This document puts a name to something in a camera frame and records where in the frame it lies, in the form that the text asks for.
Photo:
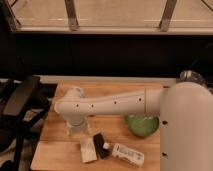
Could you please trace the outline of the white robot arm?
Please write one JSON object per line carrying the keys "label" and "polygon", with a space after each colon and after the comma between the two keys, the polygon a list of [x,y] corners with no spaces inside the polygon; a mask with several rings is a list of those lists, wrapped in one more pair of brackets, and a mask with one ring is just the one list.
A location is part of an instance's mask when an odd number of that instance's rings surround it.
{"label": "white robot arm", "polygon": [[160,171],[213,171],[213,93],[200,84],[180,82],[102,97],[86,97],[74,87],[54,110],[71,127],[88,115],[158,116]]}

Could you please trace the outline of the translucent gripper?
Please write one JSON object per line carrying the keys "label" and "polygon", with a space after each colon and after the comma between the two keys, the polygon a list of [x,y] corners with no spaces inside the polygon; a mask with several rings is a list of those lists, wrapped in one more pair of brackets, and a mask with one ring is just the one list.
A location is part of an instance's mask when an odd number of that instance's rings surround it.
{"label": "translucent gripper", "polygon": [[70,123],[66,123],[66,126],[67,126],[67,135],[69,138],[88,137],[90,135],[89,125],[86,121],[77,126],[71,125]]}

